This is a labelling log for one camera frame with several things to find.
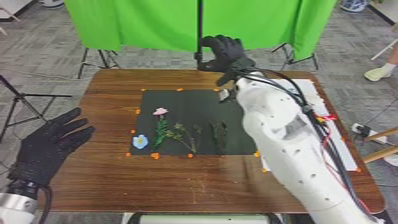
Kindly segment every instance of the green backdrop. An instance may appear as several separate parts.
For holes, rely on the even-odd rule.
[[[223,34],[244,48],[289,43],[294,59],[314,51],[335,0],[203,0],[203,36]],[[196,0],[65,0],[84,47],[122,45],[195,51]]]

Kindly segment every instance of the white panel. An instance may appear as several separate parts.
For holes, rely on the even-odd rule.
[[[8,10],[10,13],[15,13],[22,6],[31,2],[31,0],[0,0],[0,6]],[[8,14],[0,10],[0,19],[6,19]]]
[[[381,4],[370,4],[388,19],[398,22],[398,0],[383,0]]]

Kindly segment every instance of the pink flower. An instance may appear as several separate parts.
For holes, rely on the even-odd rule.
[[[163,114],[166,114],[168,113],[168,110],[163,108],[163,107],[159,107],[157,109],[155,109],[155,111],[152,112],[152,115],[154,116],[161,116]]]

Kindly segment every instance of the wooden table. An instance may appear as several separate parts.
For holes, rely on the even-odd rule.
[[[310,79],[335,114],[314,75]],[[260,161],[244,156],[125,157],[141,89],[212,89],[216,73],[184,70],[100,70],[79,106],[95,126],[93,138],[72,153],[52,180],[52,211],[143,211],[301,213],[298,200],[271,176]],[[358,197],[370,212],[383,210],[383,198],[337,121],[340,135],[360,167],[349,172]]]

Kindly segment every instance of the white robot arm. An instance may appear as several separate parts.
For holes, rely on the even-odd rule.
[[[271,174],[299,200],[315,224],[383,223],[358,209],[340,180],[326,169],[301,108],[285,92],[259,82],[262,74],[253,72],[251,75],[250,80],[241,77],[235,81],[235,99],[244,111],[243,128]]]
[[[17,194],[0,193],[0,224],[29,224],[36,201]]]

